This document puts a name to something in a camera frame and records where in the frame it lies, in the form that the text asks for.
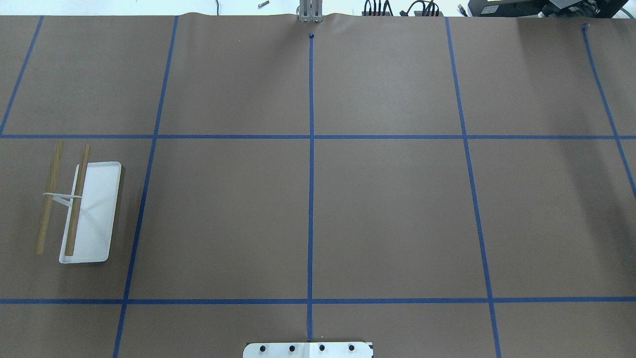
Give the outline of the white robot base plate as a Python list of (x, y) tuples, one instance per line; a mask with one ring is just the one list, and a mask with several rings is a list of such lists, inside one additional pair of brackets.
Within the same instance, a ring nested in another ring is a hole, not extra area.
[(254, 343), (243, 349), (243, 358), (373, 358), (367, 342)]

